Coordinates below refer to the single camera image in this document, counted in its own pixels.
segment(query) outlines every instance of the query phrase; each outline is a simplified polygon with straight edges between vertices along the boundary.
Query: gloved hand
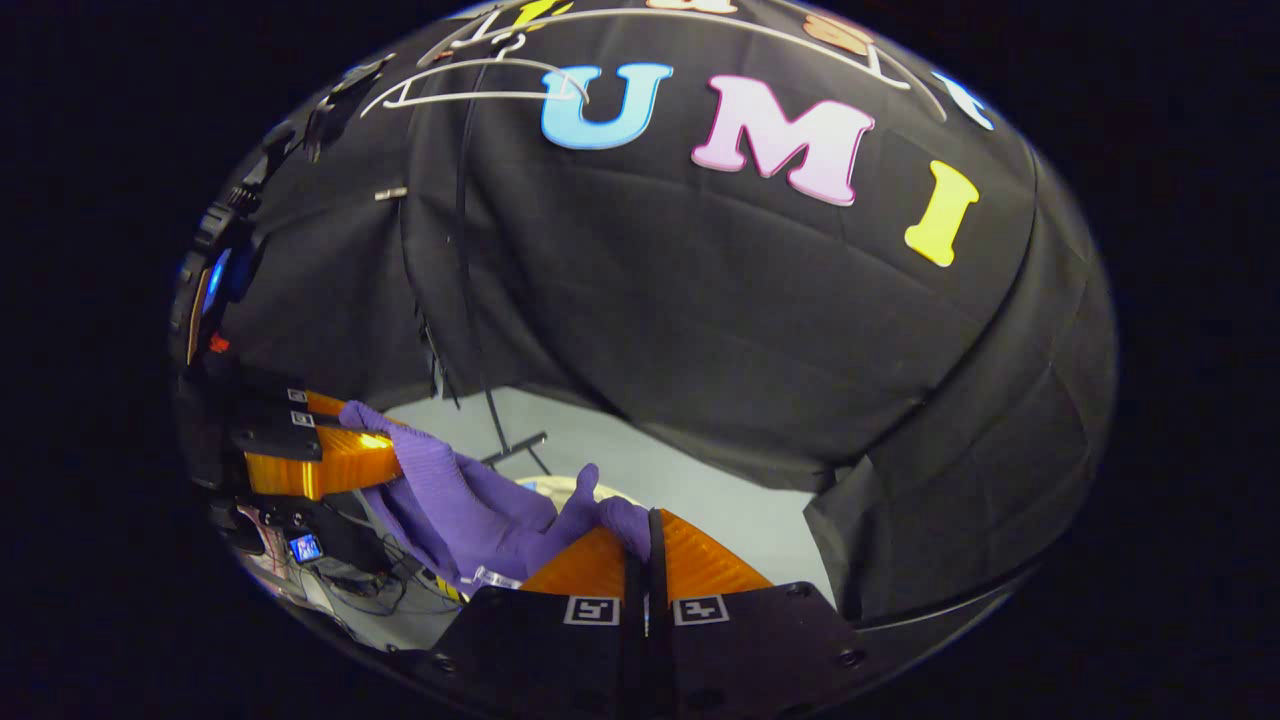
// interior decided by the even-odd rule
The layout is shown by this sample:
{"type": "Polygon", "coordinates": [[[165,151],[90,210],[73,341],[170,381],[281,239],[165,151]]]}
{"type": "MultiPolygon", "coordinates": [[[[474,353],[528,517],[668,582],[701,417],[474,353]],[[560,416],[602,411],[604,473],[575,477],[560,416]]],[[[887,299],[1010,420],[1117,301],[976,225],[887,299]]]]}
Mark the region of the gloved hand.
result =
{"type": "Polygon", "coordinates": [[[456,587],[522,583],[598,523],[649,559],[648,512],[621,497],[596,503],[594,464],[557,516],[550,500],[362,402],[348,402],[339,419],[390,436],[404,479],[366,488],[365,498],[408,552],[456,587]]]}

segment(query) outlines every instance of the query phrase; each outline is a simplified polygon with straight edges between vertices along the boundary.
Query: white wire hanger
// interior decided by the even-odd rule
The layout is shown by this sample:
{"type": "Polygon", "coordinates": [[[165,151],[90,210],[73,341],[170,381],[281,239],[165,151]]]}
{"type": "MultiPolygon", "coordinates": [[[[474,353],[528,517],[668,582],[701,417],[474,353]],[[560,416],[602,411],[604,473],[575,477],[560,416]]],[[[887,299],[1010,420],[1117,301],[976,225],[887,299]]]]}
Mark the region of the white wire hanger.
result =
{"type": "MultiPolygon", "coordinates": [[[[774,1],[778,3],[780,5],[783,5],[783,6],[797,8],[796,5],[792,5],[792,4],[786,3],[786,1],[780,1],[780,0],[774,0],[774,1]]],[[[823,46],[818,45],[817,42],[812,42],[809,40],[804,40],[804,38],[796,37],[794,35],[788,35],[786,32],[777,31],[777,29],[773,29],[773,28],[769,28],[769,27],[764,27],[764,26],[759,26],[759,24],[755,24],[755,23],[751,23],[751,22],[740,20],[740,19],[730,18],[730,17],[724,17],[724,15],[714,15],[714,14],[696,13],[696,12],[695,13],[690,13],[689,10],[664,10],[664,9],[657,9],[657,8],[613,8],[613,9],[604,9],[604,10],[581,10],[581,12],[576,12],[576,13],[566,13],[563,15],[550,15],[550,17],[544,17],[544,18],[532,18],[532,19],[530,19],[530,20],[527,20],[525,23],[521,23],[518,26],[511,26],[511,27],[503,28],[500,31],[489,31],[489,28],[493,26],[494,20],[497,20],[498,15],[502,13],[502,9],[503,8],[495,8],[484,19],[484,23],[480,24],[480,27],[475,31],[475,33],[472,33],[472,36],[470,38],[467,38],[467,40],[454,40],[453,42],[449,44],[449,47],[456,49],[456,50],[457,49],[463,49],[463,47],[471,47],[472,45],[476,45],[476,44],[483,42],[485,40],[493,40],[494,42],[500,42],[503,38],[509,37],[513,32],[521,32],[521,31],[527,29],[527,28],[534,27],[534,26],[543,27],[543,26],[559,24],[559,23],[580,22],[580,20],[586,20],[586,19],[593,19],[593,18],[614,18],[614,17],[663,18],[663,17],[666,17],[666,18],[673,18],[673,19],[681,19],[681,20],[705,22],[705,23],[721,24],[721,26],[727,26],[727,27],[735,27],[737,29],[742,29],[742,31],[746,31],[746,32],[754,32],[754,33],[767,35],[767,36],[773,37],[776,40],[780,40],[780,41],[783,41],[783,42],[788,42],[791,45],[796,45],[799,47],[804,47],[804,49],[814,51],[814,53],[819,53],[822,55],[826,55],[827,58],[831,58],[833,60],[840,61],[841,64],[844,64],[846,67],[850,67],[850,68],[854,68],[854,69],[856,69],[859,72],[867,73],[868,76],[876,78],[877,81],[883,82],[884,85],[887,85],[890,87],[893,87],[896,90],[911,91],[914,88],[918,88],[918,90],[923,91],[922,94],[932,102],[933,108],[942,117],[942,120],[946,122],[946,119],[947,119],[946,110],[942,109],[942,104],[938,102],[938,99],[933,95],[933,92],[929,90],[929,87],[927,85],[924,85],[924,82],[920,81],[920,78],[915,77],[915,73],[913,73],[911,70],[909,70],[905,65],[902,65],[901,63],[899,63],[893,56],[891,56],[887,53],[883,53],[881,49],[878,49],[874,45],[872,45],[872,46],[868,47],[868,58],[867,58],[868,64],[864,65],[863,63],[859,63],[858,60],[854,60],[852,58],[846,58],[845,55],[841,55],[840,53],[836,53],[835,50],[829,50],[827,47],[823,47],[823,46]],[[888,64],[893,65],[900,73],[902,73],[904,76],[906,76],[910,81],[914,81],[915,87],[913,88],[913,83],[911,82],[893,79],[893,78],[883,74],[883,72],[881,72],[881,59],[887,60],[888,64]]],[[[429,58],[429,55],[424,55],[422,58],[420,58],[419,61],[417,61],[419,67],[422,67],[424,63],[428,61],[428,58],[429,58]]]]}
{"type": "MultiPolygon", "coordinates": [[[[492,22],[492,19],[494,17],[497,17],[497,14],[490,15],[490,22],[492,22]]],[[[508,37],[511,37],[509,32],[506,33],[506,35],[503,35],[503,36],[494,37],[493,38],[493,44],[497,45],[499,42],[503,42],[508,37]]],[[[383,108],[396,109],[396,108],[410,108],[412,105],[426,105],[428,102],[445,102],[445,101],[451,101],[451,100],[472,100],[472,99],[573,100],[577,96],[581,96],[582,97],[582,105],[586,105],[586,104],[589,104],[591,101],[590,96],[586,94],[586,86],[584,86],[581,82],[579,82],[577,79],[575,79],[572,76],[570,76],[564,70],[557,68],[556,65],[549,65],[547,63],[539,63],[536,60],[524,60],[524,59],[518,59],[518,58],[507,58],[507,53],[509,53],[512,50],[518,50],[518,49],[524,47],[524,45],[525,45],[525,33],[520,33],[520,36],[516,38],[516,42],[513,42],[513,44],[503,47],[502,50],[499,50],[498,55],[495,58],[481,58],[479,60],[462,60],[460,63],[449,63],[448,65],[442,65],[439,68],[431,68],[431,69],[429,69],[426,72],[421,72],[421,73],[417,73],[416,76],[404,78],[401,82],[396,83],[389,90],[387,90],[385,92],[383,92],[381,95],[379,95],[378,97],[375,97],[360,113],[360,117],[364,118],[378,104],[381,104],[383,108]],[[417,81],[420,81],[420,79],[422,79],[422,78],[425,78],[425,77],[439,74],[439,73],[453,70],[453,69],[458,69],[458,68],[467,68],[467,67],[476,67],[476,65],[518,65],[518,67],[526,67],[526,68],[536,68],[536,69],[540,69],[540,70],[547,70],[549,73],[556,73],[556,74],[561,76],[561,86],[559,86],[559,90],[557,92],[526,92],[526,91],[516,91],[516,90],[490,90],[490,91],[484,91],[484,92],[447,92],[444,95],[428,95],[425,97],[410,97],[408,96],[410,88],[413,86],[413,83],[417,82],[417,81]],[[399,91],[399,97],[397,97],[394,100],[387,100],[388,97],[390,97],[397,91],[399,91]]]]}

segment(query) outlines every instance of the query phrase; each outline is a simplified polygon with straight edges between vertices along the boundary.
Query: foam letter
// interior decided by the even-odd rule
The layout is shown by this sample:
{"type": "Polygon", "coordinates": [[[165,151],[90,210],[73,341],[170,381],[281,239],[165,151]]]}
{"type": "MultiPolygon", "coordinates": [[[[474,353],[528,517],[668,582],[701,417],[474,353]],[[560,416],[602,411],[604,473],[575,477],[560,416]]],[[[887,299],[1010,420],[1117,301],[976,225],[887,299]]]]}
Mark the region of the foam letter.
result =
{"type": "Polygon", "coordinates": [[[996,129],[996,126],[991,124],[991,120],[983,118],[982,113],[978,111],[978,109],[982,108],[983,105],[982,102],[978,102],[977,97],[969,95],[968,90],[960,87],[959,85],[956,85],[954,79],[946,76],[933,73],[933,77],[941,79],[942,83],[947,86],[947,92],[951,94],[951,99],[956,101],[956,105],[960,106],[960,109],[964,111],[965,115],[969,115],[969,118],[973,119],[973,122],[978,123],[979,126],[987,129],[996,129]]]}
{"type": "Polygon", "coordinates": [[[929,169],[933,170],[933,196],[919,224],[906,228],[906,245],[940,268],[946,268],[956,258],[951,243],[960,231],[965,210],[978,201],[978,188],[946,163],[934,160],[929,163],[929,169]]]}
{"type": "Polygon", "coordinates": [[[787,122],[768,85],[746,77],[716,76],[719,109],[707,143],[694,149],[694,163],[736,173],[746,167],[739,143],[746,133],[760,177],[772,177],[800,150],[804,164],[787,174],[791,187],[832,205],[854,204],[854,158],[863,133],[876,127],[870,115],[835,100],[818,102],[787,122]]]}
{"type": "MultiPolygon", "coordinates": [[[[564,73],[586,87],[600,77],[596,65],[563,68],[564,73]]],[[[543,104],[543,135],[556,145],[570,150],[607,150],[626,145],[649,127],[653,104],[658,96],[658,83],[673,73],[671,65],[658,63],[631,63],[618,68],[618,77],[627,81],[622,96],[622,110],[607,123],[595,123],[582,117],[582,96],[557,73],[543,76],[543,85],[550,92],[571,92],[572,97],[548,99],[543,104]]]]}
{"type": "Polygon", "coordinates": [[[657,10],[698,10],[699,13],[736,13],[731,0],[649,0],[645,3],[657,10]]]}

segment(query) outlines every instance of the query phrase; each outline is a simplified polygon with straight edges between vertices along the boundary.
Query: small display screen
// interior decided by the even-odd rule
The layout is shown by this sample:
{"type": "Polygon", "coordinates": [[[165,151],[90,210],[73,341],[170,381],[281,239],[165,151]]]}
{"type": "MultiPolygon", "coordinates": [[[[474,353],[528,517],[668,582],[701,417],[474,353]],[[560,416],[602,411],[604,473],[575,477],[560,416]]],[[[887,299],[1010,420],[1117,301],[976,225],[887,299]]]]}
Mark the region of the small display screen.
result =
{"type": "Polygon", "coordinates": [[[293,548],[293,559],[298,562],[310,562],[311,560],[319,560],[324,557],[324,551],[320,550],[320,541],[315,536],[302,536],[301,538],[289,541],[289,547],[293,548]]]}

